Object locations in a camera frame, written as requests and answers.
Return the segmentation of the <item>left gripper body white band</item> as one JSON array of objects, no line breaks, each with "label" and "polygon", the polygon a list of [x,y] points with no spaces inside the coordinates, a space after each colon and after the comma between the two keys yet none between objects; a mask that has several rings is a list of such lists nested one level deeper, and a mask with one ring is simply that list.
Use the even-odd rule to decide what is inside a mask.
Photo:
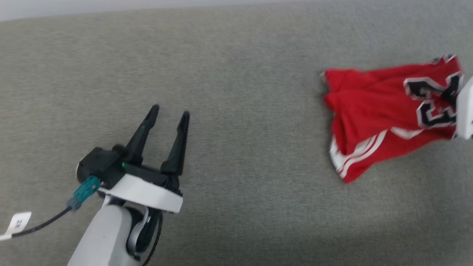
[{"label": "left gripper body white band", "polygon": [[183,204],[179,174],[122,163],[117,182],[99,192],[156,210],[179,213]]}]

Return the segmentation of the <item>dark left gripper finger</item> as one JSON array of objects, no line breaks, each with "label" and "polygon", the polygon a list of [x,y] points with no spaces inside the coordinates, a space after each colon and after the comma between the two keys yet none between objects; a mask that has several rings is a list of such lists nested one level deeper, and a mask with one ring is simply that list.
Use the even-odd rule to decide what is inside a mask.
[{"label": "dark left gripper finger", "polygon": [[160,171],[166,175],[181,176],[184,170],[190,113],[184,111],[179,125],[176,128],[177,135],[166,161],[161,164]]},{"label": "dark left gripper finger", "polygon": [[143,162],[143,151],[147,141],[149,131],[154,127],[159,114],[159,105],[153,105],[147,113],[140,126],[137,128],[132,138],[125,146],[126,156],[124,162],[141,165]]}]

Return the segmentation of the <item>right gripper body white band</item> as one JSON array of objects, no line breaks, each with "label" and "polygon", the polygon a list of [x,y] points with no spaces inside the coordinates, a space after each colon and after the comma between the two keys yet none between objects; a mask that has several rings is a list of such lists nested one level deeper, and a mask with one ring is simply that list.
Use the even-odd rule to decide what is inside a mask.
[{"label": "right gripper body white band", "polygon": [[473,78],[470,78],[456,98],[456,134],[465,140],[473,136]]}]

